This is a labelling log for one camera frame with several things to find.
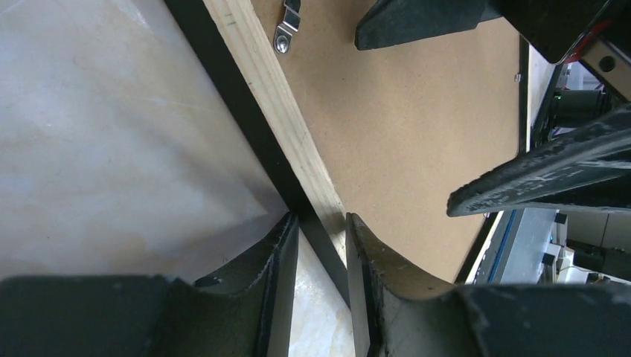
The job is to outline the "wooden picture frame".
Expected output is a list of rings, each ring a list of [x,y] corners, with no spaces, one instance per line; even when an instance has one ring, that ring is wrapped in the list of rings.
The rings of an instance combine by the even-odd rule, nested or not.
[[[347,299],[345,218],[341,228],[327,218],[342,203],[293,97],[272,46],[284,6],[281,1],[168,1],[186,40],[246,136],[288,208],[297,213],[308,246],[336,293]],[[525,72],[514,77],[520,91]],[[487,241],[483,220],[454,283],[473,279]]]

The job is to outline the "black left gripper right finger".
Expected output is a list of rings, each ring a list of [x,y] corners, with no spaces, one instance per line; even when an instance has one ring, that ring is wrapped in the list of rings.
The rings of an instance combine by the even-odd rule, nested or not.
[[[630,287],[448,283],[346,216],[358,356],[628,356]]]

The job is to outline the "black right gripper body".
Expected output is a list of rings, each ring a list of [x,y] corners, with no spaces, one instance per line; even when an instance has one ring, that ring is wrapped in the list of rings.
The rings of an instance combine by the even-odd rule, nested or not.
[[[492,1],[551,64],[579,61],[630,100],[629,1]]]

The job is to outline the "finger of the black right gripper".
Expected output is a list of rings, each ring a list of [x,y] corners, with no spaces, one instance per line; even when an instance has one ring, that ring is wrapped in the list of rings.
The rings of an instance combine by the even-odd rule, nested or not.
[[[360,19],[354,45],[360,51],[472,30],[500,18],[497,1],[379,0]]]
[[[630,211],[630,105],[494,168],[451,193],[448,216],[520,208]]]

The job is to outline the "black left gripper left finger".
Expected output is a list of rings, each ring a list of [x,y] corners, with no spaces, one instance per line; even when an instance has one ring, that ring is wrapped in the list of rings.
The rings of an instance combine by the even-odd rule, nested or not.
[[[286,356],[298,257],[288,213],[194,284],[161,275],[1,282],[3,356]]]

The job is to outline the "brown cardboard backing board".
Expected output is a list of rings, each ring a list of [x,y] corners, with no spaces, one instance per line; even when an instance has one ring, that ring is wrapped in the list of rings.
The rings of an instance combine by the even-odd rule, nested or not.
[[[451,192],[515,156],[519,34],[474,30],[359,51],[369,1],[303,1],[278,57],[342,203],[415,265],[454,282],[484,217],[446,215]]]

